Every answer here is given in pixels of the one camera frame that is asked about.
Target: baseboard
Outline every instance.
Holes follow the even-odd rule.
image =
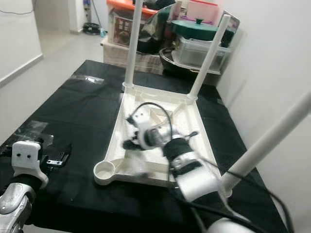
[[[79,30],[77,30],[77,31],[75,31],[75,30],[70,30],[70,33],[71,33],[71,34],[75,34],[75,35],[80,35],[82,31],[83,31],[83,28],[81,28],[81,29],[79,29]]]
[[[22,74],[29,68],[33,67],[35,64],[40,62],[43,59],[43,54],[38,55],[37,57],[33,58],[29,62],[21,65],[19,68],[15,69],[13,72],[8,74],[7,76],[0,79],[0,88],[7,85],[10,81],[16,78],[18,75]]]

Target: plastic storage container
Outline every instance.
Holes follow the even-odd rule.
[[[200,67],[205,59],[211,41],[185,39],[179,36],[176,40],[175,53],[172,56],[175,62]],[[215,58],[210,66],[210,70],[220,71],[220,68],[226,59],[227,55],[231,52],[229,48],[218,47]]]
[[[132,20],[135,10],[132,0],[107,0],[108,6],[108,42],[122,46],[129,46]],[[153,16],[157,11],[144,7],[142,9],[141,24]]]
[[[190,0],[187,8],[187,17],[195,20],[203,19],[204,23],[214,24],[217,19],[218,5],[202,0]]]

